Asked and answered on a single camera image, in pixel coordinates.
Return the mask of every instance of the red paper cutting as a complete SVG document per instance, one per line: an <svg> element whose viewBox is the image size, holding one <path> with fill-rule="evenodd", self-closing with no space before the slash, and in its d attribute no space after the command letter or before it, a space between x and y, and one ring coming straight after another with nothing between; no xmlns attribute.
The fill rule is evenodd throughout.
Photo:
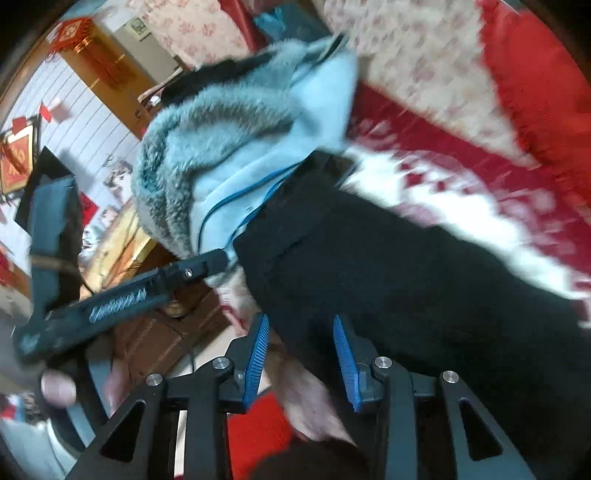
<svg viewBox="0 0 591 480"><path fill-rule="evenodd" d="M80 194L80 203L82 204L82 226L86 226L90 223L99 208L84 193Z"/></svg>
<svg viewBox="0 0 591 480"><path fill-rule="evenodd" d="M18 118L12 119L12 134L16 135L19 133L23 128L26 128L28 125L28 121L25 117L20 116Z"/></svg>
<svg viewBox="0 0 591 480"><path fill-rule="evenodd" d="M41 102L41 106L39 107L39 115L41 115L47 122L51 122L51 120L53 120L53 116L49 111L49 108L47 108L43 102Z"/></svg>

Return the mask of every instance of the blue cable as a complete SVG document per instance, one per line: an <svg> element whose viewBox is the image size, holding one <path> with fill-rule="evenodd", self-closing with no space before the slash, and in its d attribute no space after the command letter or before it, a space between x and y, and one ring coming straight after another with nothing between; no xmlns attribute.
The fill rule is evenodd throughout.
<svg viewBox="0 0 591 480"><path fill-rule="evenodd" d="M199 235L197 236L197 252L196 255L199 255L201 252L201 243L202 243L202 237L203 237L203 228L205 226L205 222L207 222L207 220L209 220L209 218L217 211L219 210L221 207L223 207L224 205L227 205L230 202L233 202L234 200L246 195L247 193L257 189L258 187L263 186L265 183L268 183L270 180L277 178L279 175L285 173L286 171L297 167L300 162L294 163L293 165L290 165L289 167L286 168L282 168L281 170L277 170L274 171L272 173L269 173L269 175L267 175L266 177L264 177L263 179L259 180L256 183L253 183L252 185L246 187L245 189L240 190L239 192L235 192L232 193L231 195L227 196L226 198L224 198L223 200L220 200L219 202L217 202L206 214L205 217L203 218L203 222L201 222L201 227L199 228ZM246 218L248 218L249 220L251 220L254 215L253 213L255 213L256 211L258 211L260 207L258 207L254 212L251 212ZM240 226L238 228L240 228L242 225L245 224L245 221L243 220L242 223L240 224Z"/></svg>

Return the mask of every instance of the human hand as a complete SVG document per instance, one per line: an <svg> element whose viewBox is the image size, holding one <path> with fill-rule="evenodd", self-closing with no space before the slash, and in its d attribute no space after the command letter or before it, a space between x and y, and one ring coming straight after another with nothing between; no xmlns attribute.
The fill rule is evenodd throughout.
<svg viewBox="0 0 591 480"><path fill-rule="evenodd" d="M119 359L113 360L111 374L103 385L103 394L107 399L113 415L115 410L123 403L129 389L131 380L127 364ZM54 407L68 408L76 403L76 384L66 374L58 370L47 370L41 376L41 393L43 398Z"/></svg>

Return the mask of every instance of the red chinese decoration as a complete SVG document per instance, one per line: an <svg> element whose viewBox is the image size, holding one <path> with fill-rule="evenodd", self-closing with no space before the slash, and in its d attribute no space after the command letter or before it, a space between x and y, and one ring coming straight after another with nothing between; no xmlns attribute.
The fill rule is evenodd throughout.
<svg viewBox="0 0 591 480"><path fill-rule="evenodd" d="M53 120L53 116L49 111L49 108L47 108L43 102L41 102L41 106L39 107L39 115L41 115L48 123L51 123L51 120Z"/></svg>
<svg viewBox="0 0 591 480"><path fill-rule="evenodd" d="M82 204L82 226L86 226L90 223L99 208L84 193L80 194L80 203Z"/></svg>
<svg viewBox="0 0 591 480"><path fill-rule="evenodd" d="M12 134L16 135L19 133L23 128L28 126L28 121L25 117L20 116L18 118L12 119Z"/></svg>
<svg viewBox="0 0 591 480"><path fill-rule="evenodd" d="M112 87L124 83L129 73L119 65L119 58L100 38L92 35L94 23L90 17L65 21L51 44L50 57L61 51L73 50L93 70L99 80Z"/></svg>

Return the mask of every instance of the framed picture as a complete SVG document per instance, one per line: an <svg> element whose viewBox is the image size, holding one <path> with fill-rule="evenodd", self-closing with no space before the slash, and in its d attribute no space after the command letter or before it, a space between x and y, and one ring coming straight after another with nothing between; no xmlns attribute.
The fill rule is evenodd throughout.
<svg viewBox="0 0 591 480"><path fill-rule="evenodd" d="M103 164L106 177L103 185L109 189L113 197L123 205L131 198L131 173L133 167L122 158L114 158L111 155Z"/></svg>
<svg viewBox="0 0 591 480"><path fill-rule="evenodd" d="M125 29L137 40L142 41L150 34L150 29L140 18L132 18L125 24Z"/></svg>
<svg viewBox="0 0 591 480"><path fill-rule="evenodd" d="M0 135L0 203L22 196L39 152L40 123L40 117L36 115L19 133L13 135L8 131Z"/></svg>

